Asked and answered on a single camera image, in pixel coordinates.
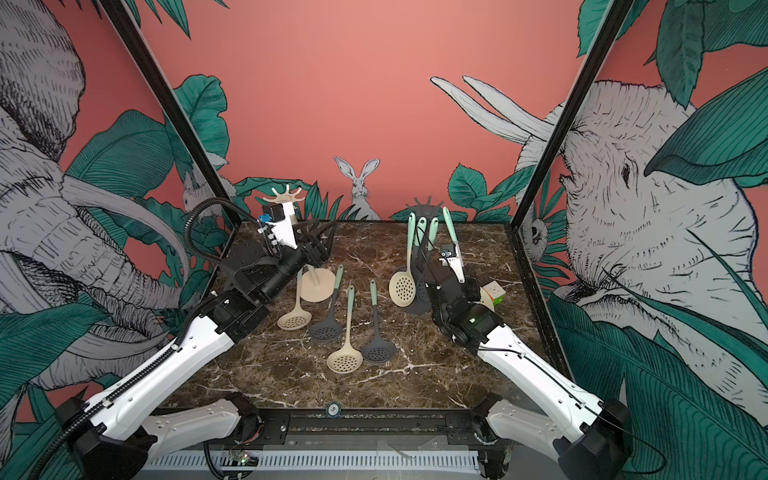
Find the beige skimmer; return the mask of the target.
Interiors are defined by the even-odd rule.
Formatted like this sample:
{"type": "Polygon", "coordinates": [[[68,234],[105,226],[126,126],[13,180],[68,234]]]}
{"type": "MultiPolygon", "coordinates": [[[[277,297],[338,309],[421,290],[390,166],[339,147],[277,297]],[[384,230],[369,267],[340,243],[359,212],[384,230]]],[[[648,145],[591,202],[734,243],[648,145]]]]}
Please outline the beige skimmer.
{"type": "Polygon", "coordinates": [[[357,370],[363,363],[362,353],[351,344],[351,323],[355,304],[355,287],[350,285],[347,290],[347,315],[345,339],[342,347],[331,353],[326,359],[327,367],[337,374],[349,374],[357,370]]]}
{"type": "Polygon", "coordinates": [[[401,308],[409,306],[416,295],[415,280],[411,272],[411,256],[415,230],[416,215],[414,212],[411,212],[408,218],[406,268],[404,271],[395,272],[389,282],[390,298],[396,306],[401,308]]]}
{"type": "Polygon", "coordinates": [[[296,294],[294,308],[288,313],[282,315],[277,320],[277,326],[284,331],[296,331],[306,327],[311,319],[312,314],[301,307],[301,291],[302,291],[302,276],[303,272],[299,271],[296,279],[296,294]]]}
{"type": "Polygon", "coordinates": [[[450,213],[450,211],[449,211],[449,209],[447,207],[443,207],[442,208],[442,215],[443,215],[444,224],[445,224],[445,226],[446,226],[446,228],[448,230],[448,233],[449,233],[449,236],[450,236],[452,244],[458,244],[459,245],[458,238],[457,238],[457,235],[456,235],[456,232],[455,232],[455,228],[454,228],[454,224],[453,224],[453,220],[452,220],[452,216],[451,216],[451,213],[450,213]]]}

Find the grey skimmer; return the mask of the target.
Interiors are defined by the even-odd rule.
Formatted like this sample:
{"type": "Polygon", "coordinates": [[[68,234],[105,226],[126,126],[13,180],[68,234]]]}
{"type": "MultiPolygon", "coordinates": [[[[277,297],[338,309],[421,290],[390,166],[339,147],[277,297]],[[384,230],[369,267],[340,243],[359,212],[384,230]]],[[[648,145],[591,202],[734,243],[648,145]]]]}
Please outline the grey skimmer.
{"type": "Polygon", "coordinates": [[[416,226],[416,233],[415,233],[415,240],[414,240],[415,254],[413,258],[414,264],[413,264],[413,270],[412,270],[412,274],[416,284],[416,301],[420,303],[426,302],[428,300],[426,284],[423,279],[424,261],[423,261],[423,249],[422,249],[422,247],[424,246],[426,227],[427,227],[427,218],[420,217],[417,220],[417,226],[416,226]]]}
{"type": "Polygon", "coordinates": [[[370,281],[370,293],[374,334],[371,341],[363,347],[362,356],[370,363],[385,364],[395,356],[396,347],[393,342],[385,340],[381,335],[378,316],[378,289],[374,280],[370,281]]]}
{"type": "Polygon", "coordinates": [[[339,295],[339,289],[342,282],[344,273],[344,267],[339,265],[336,271],[334,290],[330,301],[329,312],[327,317],[319,322],[312,324],[308,333],[309,336],[318,342],[329,342],[337,339],[341,334],[342,327],[335,320],[335,306],[339,295]]]}
{"type": "Polygon", "coordinates": [[[423,248],[425,252],[430,252],[435,248],[434,242],[436,240],[438,227],[439,227],[439,219],[437,217],[433,217],[429,221],[427,235],[425,237],[425,240],[423,241],[423,248]]]}

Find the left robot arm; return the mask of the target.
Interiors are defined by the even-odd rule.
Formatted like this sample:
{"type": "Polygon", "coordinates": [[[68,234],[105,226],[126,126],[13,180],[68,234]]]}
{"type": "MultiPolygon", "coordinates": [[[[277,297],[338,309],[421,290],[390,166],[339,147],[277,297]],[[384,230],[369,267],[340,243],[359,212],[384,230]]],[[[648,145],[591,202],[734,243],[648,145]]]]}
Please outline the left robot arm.
{"type": "Polygon", "coordinates": [[[268,204],[256,217],[228,199],[214,197],[189,214],[183,240],[190,250],[197,248],[192,230],[199,215],[216,204],[251,221],[258,232],[256,239],[217,259],[229,289],[198,303],[175,338],[130,374],[88,400],[62,404],[55,412],[60,434],[24,478],[41,478],[65,449],[85,479],[132,479],[156,457],[227,437],[243,419],[256,415],[240,393],[208,407],[177,412],[169,420],[154,411],[211,360],[248,337],[305,267],[321,267],[330,259],[337,223],[295,223],[284,204],[268,204]]]}

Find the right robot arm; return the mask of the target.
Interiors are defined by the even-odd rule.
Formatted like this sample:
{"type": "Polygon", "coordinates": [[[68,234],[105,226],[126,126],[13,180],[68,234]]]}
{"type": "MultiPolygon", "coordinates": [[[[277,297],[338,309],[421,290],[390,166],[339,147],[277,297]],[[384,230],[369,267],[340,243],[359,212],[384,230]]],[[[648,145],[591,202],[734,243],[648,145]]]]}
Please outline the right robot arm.
{"type": "Polygon", "coordinates": [[[494,311],[469,299],[445,261],[425,273],[432,318],[453,343],[517,385],[539,408],[515,413],[499,401],[486,422],[493,435],[526,445],[557,462],[569,479],[623,479],[634,446],[631,414],[617,399],[603,400],[550,365],[494,311]]]}

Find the beige utensil rack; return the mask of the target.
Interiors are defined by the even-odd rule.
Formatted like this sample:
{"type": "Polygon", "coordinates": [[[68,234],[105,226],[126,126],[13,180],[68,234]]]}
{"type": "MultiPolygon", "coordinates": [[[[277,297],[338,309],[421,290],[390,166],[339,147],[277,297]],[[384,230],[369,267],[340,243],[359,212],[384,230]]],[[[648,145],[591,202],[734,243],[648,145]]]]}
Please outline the beige utensil rack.
{"type": "MultiPolygon", "coordinates": [[[[275,188],[272,189],[273,197],[266,197],[268,206],[271,208],[269,213],[270,220],[267,224],[271,227],[272,233],[280,245],[289,246],[297,249],[298,244],[294,234],[293,226],[297,223],[296,209],[294,203],[300,201],[298,197],[302,191],[300,187],[291,191],[290,185],[286,185],[286,190],[279,193],[275,188]]],[[[330,298],[334,291],[336,275],[325,268],[315,268],[311,264],[307,266],[308,273],[302,278],[300,287],[300,297],[309,302],[318,303],[330,298]]]]}

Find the colourful puzzle cube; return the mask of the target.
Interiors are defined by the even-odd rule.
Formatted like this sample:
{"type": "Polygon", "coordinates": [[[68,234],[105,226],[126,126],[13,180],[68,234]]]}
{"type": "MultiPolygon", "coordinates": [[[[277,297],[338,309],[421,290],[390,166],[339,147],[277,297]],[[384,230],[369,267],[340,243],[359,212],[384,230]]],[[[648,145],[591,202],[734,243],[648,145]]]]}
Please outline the colourful puzzle cube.
{"type": "Polygon", "coordinates": [[[482,300],[485,304],[499,305],[506,296],[506,290],[496,281],[491,281],[482,287],[482,300]]]}

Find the round front knob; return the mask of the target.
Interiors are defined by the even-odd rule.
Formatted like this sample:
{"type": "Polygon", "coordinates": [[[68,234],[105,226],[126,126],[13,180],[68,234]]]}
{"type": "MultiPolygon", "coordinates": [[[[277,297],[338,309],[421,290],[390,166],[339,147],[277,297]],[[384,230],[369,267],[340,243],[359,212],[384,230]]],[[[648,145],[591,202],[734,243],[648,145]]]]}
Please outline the round front knob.
{"type": "Polygon", "coordinates": [[[326,408],[326,415],[330,418],[337,418],[340,413],[341,405],[338,402],[332,402],[326,408]]]}

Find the white vent strip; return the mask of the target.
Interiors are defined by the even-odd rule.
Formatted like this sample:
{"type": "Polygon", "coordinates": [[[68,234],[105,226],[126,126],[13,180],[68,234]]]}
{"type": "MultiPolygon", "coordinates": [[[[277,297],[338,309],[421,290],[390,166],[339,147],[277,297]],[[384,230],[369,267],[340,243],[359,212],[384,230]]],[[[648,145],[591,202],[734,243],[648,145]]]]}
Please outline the white vent strip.
{"type": "Polygon", "coordinates": [[[309,471],[309,470],[403,470],[478,473],[478,455],[472,451],[332,451],[332,450],[252,450],[259,456],[253,468],[229,469],[222,466],[227,451],[213,451],[212,464],[224,472],[309,471]]]}

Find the small circuit board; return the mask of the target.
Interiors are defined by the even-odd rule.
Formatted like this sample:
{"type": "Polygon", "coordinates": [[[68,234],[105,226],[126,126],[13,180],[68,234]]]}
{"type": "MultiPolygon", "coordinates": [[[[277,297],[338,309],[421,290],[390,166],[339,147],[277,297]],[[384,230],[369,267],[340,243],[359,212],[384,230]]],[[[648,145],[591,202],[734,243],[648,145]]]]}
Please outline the small circuit board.
{"type": "Polygon", "coordinates": [[[228,453],[222,466],[229,469],[246,467],[255,468],[258,464],[259,456],[255,452],[240,451],[228,453]]]}

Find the left black frame post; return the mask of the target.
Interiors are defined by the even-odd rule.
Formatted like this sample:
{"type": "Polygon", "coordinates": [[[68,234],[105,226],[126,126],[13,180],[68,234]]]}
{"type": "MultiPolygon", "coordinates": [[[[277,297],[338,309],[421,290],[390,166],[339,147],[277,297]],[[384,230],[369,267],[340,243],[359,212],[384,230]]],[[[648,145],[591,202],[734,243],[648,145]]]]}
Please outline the left black frame post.
{"type": "Polygon", "coordinates": [[[209,162],[202,141],[140,32],[127,4],[124,1],[116,0],[99,1],[98,4],[140,70],[163,113],[170,121],[173,130],[178,134],[185,150],[201,170],[213,194],[216,197],[229,198],[217,172],[209,162]]]}

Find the black frame post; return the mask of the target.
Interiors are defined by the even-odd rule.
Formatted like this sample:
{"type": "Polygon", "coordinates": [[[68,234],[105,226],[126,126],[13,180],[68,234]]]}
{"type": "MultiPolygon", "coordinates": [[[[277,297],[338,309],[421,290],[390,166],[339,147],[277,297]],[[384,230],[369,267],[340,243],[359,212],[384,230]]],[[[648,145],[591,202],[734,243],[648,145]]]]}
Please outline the black frame post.
{"type": "Polygon", "coordinates": [[[209,162],[202,141],[140,32],[127,4],[124,1],[116,0],[99,1],[98,4],[140,70],[163,113],[170,121],[173,130],[178,134],[185,150],[201,170],[213,194],[216,197],[229,198],[217,172],[209,162]]]}
{"type": "Polygon", "coordinates": [[[571,89],[570,95],[565,102],[554,131],[547,141],[523,199],[518,204],[517,211],[511,221],[511,227],[514,231],[519,230],[522,226],[523,220],[534,201],[535,194],[544,183],[547,172],[559,155],[559,150],[565,142],[568,131],[576,115],[579,113],[589,89],[598,75],[632,5],[632,0],[616,0],[609,3],[600,28],[571,89]]]}

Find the black front rail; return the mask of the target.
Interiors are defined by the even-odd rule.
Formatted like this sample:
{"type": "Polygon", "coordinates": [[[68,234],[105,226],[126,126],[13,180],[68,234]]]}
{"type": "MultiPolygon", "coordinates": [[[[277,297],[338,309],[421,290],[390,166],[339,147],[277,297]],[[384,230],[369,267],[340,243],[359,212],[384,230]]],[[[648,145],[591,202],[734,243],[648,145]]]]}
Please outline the black front rail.
{"type": "Polygon", "coordinates": [[[326,409],[260,408],[248,413],[224,441],[249,446],[286,445],[298,435],[428,435],[450,445],[480,445],[491,431],[470,409],[326,409]]]}

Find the right black frame post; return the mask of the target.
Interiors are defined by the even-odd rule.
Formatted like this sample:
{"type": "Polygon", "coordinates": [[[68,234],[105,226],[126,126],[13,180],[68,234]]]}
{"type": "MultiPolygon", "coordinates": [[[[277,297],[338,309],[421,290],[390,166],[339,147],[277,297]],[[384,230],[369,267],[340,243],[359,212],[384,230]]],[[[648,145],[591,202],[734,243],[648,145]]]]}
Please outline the right black frame post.
{"type": "Polygon", "coordinates": [[[554,131],[547,141],[523,199],[518,204],[517,211],[511,221],[511,227],[514,231],[519,230],[522,226],[523,220],[534,201],[535,194],[544,183],[547,172],[559,155],[559,150],[565,142],[568,131],[576,115],[579,113],[589,89],[598,75],[632,5],[632,0],[616,0],[609,3],[600,28],[571,89],[570,95],[565,102],[554,131]]]}

